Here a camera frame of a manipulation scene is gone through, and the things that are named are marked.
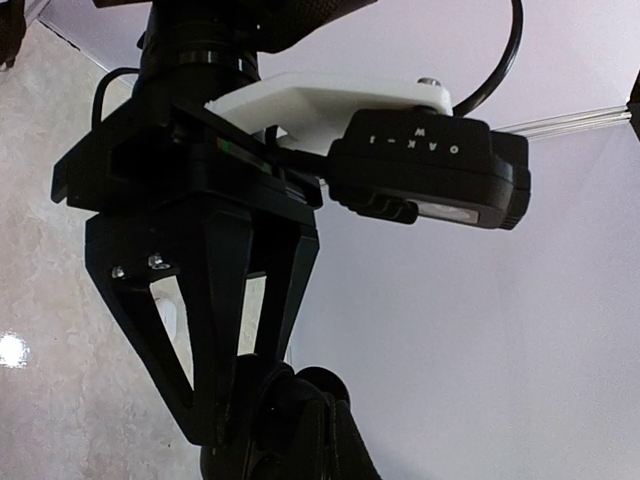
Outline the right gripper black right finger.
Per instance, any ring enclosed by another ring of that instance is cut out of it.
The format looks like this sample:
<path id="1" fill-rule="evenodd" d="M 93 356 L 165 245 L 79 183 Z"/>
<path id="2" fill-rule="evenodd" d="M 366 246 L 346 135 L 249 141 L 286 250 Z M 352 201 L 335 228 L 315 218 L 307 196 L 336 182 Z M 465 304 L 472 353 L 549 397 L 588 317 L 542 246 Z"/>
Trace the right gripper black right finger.
<path id="1" fill-rule="evenodd" d="M 633 84 L 627 109 L 631 114 L 630 124 L 638 140 L 640 140 L 640 74 L 637 75 Z"/>

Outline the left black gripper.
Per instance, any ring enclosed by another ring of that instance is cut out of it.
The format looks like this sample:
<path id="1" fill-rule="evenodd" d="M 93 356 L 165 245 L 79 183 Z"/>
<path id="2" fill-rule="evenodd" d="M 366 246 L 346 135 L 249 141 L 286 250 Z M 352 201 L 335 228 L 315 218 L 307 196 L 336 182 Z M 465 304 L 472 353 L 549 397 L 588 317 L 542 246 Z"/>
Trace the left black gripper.
<path id="1" fill-rule="evenodd" d="M 213 194 L 289 208 L 323 204 L 317 180 L 193 102 L 127 100 L 55 164 L 50 198 L 104 214 L 155 209 Z M 253 228 L 249 210 L 209 196 L 153 212 L 91 218 L 85 265 L 187 440 L 220 445 L 236 374 Z M 174 277 L 187 313 L 188 377 L 151 285 Z"/>

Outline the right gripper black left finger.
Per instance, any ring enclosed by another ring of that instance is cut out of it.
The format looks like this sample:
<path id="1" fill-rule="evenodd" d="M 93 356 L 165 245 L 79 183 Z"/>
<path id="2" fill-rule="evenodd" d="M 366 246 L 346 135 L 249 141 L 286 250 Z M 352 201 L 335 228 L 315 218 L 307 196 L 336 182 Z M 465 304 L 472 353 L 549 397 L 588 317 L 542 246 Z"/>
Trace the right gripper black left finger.
<path id="1" fill-rule="evenodd" d="M 313 390 L 241 415 L 226 446 L 201 452 L 204 479 L 379 479 L 347 399 Z"/>

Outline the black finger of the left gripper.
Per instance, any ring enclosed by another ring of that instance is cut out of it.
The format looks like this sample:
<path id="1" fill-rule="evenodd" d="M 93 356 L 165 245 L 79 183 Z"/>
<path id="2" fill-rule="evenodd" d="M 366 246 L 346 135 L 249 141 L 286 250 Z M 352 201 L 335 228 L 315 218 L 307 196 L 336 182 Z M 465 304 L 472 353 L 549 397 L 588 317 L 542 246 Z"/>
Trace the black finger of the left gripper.
<path id="1" fill-rule="evenodd" d="M 255 227 L 252 271 L 266 277 L 254 353 L 285 356 L 319 253 L 316 223 L 271 217 Z"/>

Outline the white oval charging case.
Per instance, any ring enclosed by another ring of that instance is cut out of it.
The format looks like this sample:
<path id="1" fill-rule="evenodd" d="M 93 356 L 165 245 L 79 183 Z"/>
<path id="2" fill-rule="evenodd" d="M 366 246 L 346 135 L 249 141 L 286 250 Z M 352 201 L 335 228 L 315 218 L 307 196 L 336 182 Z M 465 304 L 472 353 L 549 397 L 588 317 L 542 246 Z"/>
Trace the white oval charging case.
<path id="1" fill-rule="evenodd" d="M 154 304 L 164 329 L 172 343 L 178 339 L 179 333 L 179 303 L 167 293 L 154 294 Z"/>

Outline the black oval charging case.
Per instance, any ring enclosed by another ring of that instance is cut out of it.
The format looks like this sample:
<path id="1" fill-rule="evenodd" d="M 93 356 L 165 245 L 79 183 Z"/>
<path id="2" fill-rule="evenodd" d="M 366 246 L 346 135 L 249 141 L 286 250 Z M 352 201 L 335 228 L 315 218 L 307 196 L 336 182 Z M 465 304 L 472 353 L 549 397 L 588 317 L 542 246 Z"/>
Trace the black oval charging case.
<path id="1" fill-rule="evenodd" d="M 238 358 L 237 439 L 244 479 L 337 479 L 335 408 L 349 407 L 345 383 L 318 366 Z"/>

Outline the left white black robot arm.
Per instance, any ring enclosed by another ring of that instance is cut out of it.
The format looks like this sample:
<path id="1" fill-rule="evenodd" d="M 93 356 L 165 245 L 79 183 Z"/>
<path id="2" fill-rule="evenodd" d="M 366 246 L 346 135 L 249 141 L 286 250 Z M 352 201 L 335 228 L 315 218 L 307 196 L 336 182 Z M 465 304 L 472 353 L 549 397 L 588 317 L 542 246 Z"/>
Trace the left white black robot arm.
<path id="1" fill-rule="evenodd" d="M 186 439 L 218 446 L 233 411 L 245 285 L 266 280 L 256 343 L 284 356 L 319 251 L 318 183 L 207 102 L 358 1 L 156 1 L 132 96 L 55 165 L 87 210 L 85 266 Z"/>

